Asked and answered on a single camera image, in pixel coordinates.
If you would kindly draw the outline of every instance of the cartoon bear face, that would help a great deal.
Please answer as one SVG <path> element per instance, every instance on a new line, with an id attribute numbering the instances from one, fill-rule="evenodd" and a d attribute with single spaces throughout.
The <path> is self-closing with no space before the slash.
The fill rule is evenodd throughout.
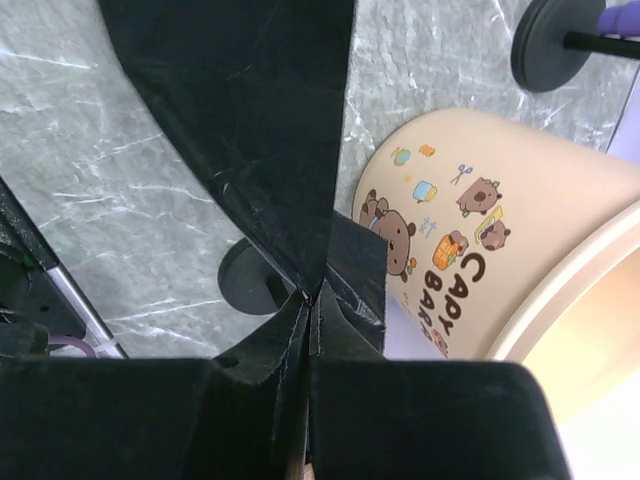
<path id="1" fill-rule="evenodd" d="M 378 220 L 373 231 L 387 241 L 387 271 L 391 275 L 399 275 L 407 281 L 407 263 L 411 237 L 416 233 L 413 223 L 407 225 L 402 216 L 395 210 L 387 210 Z"/>
<path id="2" fill-rule="evenodd" d="M 390 210 L 386 198 L 377 200 L 375 190 L 367 195 L 358 223 L 387 241 L 387 272 L 406 282 L 411 237 L 416 233 L 416 225 L 407 224 L 400 213 Z"/>
<path id="3" fill-rule="evenodd" d="M 480 177 L 462 194 L 457 204 L 462 214 L 466 217 L 471 212 L 486 215 L 487 211 L 502 198 L 498 193 L 499 182 Z"/>
<path id="4" fill-rule="evenodd" d="M 492 252 L 504 247 L 509 235 L 511 230 L 504 226 L 502 220 L 498 220 L 480 234 L 480 240 L 482 240 L 482 246 Z"/>

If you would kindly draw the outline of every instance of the marble tile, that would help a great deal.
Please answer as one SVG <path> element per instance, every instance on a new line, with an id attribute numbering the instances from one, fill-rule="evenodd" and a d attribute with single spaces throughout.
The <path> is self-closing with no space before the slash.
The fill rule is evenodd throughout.
<path id="1" fill-rule="evenodd" d="M 336 208 L 376 146 L 423 112 L 492 111 L 605 149 L 637 65 L 593 57 L 567 86 L 521 91 L 522 0 L 360 0 Z M 211 356 L 239 314 L 217 266 L 240 238 L 121 72 L 86 0 L 0 4 L 0 174 L 132 356 Z"/>

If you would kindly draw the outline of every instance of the cartoon drink cup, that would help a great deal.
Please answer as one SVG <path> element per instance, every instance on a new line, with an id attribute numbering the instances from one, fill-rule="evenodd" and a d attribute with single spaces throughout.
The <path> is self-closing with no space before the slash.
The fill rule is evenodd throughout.
<path id="1" fill-rule="evenodd" d="M 429 182 L 420 182 L 413 190 L 413 198 L 415 198 L 418 203 L 430 202 L 436 197 L 437 193 L 438 189 Z"/>

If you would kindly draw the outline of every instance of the small cartoon icon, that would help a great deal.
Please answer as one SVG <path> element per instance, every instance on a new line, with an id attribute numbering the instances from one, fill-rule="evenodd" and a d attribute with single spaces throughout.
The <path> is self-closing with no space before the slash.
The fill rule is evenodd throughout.
<path id="1" fill-rule="evenodd" d="M 427 326 L 424 324 L 424 322 L 419 322 L 419 323 L 420 323 L 420 330 L 422 331 L 424 336 L 427 337 L 427 339 L 429 339 L 430 342 L 433 342 L 433 337 L 431 337 L 431 334 L 429 333 L 429 329 L 427 328 Z"/>
<path id="2" fill-rule="evenodd" d="M 472 212 L 486 215 L 487 211 L 502 198 L 502 194 L 498 193 L 499 186 L 500 182 L 492 182 L 482 177 L 473 182 L 456 202 L 462 216 L 466 218 Z"/>
<path id="3" fill-rule="evenodd" d="M 470 173 L 473 173 L 473 167 L 467 167 L 464 163 L 461 163 L 458 165 L 458 176 L 449 183 L 455 182 L 455 185 L 457 185 L 463 175 L 469 175 Z"/>
<path id="4" fill-rule="evenodd" d="M 446 270 L 453 265 L 458 257 L 464 255 L 469 247 L 469 240 L 463 236 L 459 230 L 454 230 L 449 235 L 445 235 L 433 252 L 433 264 L 439 270 Z"/>
<path id="5" fill-rule="evenodd" d="M 416 225 L 407 224 L 399 212 L 389 208 L 386 198 L 376 198 L 377 193 L 371 190 L 360 210 L 358 224 L 368 228 L 387 241 L 387 272 L 399 276 L 403 282 L 409 280 L 407 265 L 411 250 L 411 237 L 416 234 Z"/>
<path id="6" fill-rule="evenodd" d="M 505 227 L 502 220 L 498 220 L 483 230 L 480 238 L 482 239 L 482 246 L 493 252 L 504 247 L 509 235 L 511 235 L 511 230 Z"/>
<path id="7" fill-rule="evenodd" d="M 433 329 L 431 330 L 431 336 L 433 337 L 433 343 L 436 344 L 436 347 L 438 347 L 440 353 L 442 353 L 445 358 L 449 358 L 449 345 L 447 345 L 447 342 L 444 341 L 444 338 L 442 338 L 440 332 L 436 329 Z"/>
<path id="8" fill-rule="evenodd" d="M 430 202 L 436 198 L 437 193 L 438 189 L 429 182 L 420 182 L 413 190 L 413 198 L 415 198 L 418 203 Z"/>
<path id="9" fill-rule="evenodd" d="M 433 232 L 437 227 L 438 225 L 436 222 L 431 221 L 431 217 L 426 217 L 422 221 L 422 225 L 420 225 L 420 233 L 424 235 L 425 239 L 427 239 L 429 238 L 429 235 L 431 235 L 431 232 Z"/>
<path id="10" fill-rule="evenodd" d="M 420 147 L 419 152 L 423 154 L 425 157 L 432 157 L 434 153 L 436 153 L 436 149 L 431 145 L 423 145 Z"/>
<path id="11" fill-rule="evenodd" d="M 411 152 L 406 148 L 398 147 L 391 153 L 391 158 L 393 158 L 394 165 L 401 167 L 411 158 Z"/>
<path id="12" fill-rule="evenodd" d="M 418 266 L 418 261 L 414 257 L 411 257 L 407 265 L 407 273 L 411 275 L 417 266 Z"/>

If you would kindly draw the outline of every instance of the black fabric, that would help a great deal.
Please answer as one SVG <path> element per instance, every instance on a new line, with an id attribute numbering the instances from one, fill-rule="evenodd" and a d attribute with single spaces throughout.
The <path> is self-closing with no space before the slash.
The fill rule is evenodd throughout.
<path id="1" fill-rule="evenodd" d="M 326 268 L 353 0 L 99 0 L 199 181 L 313 301 Z"/>

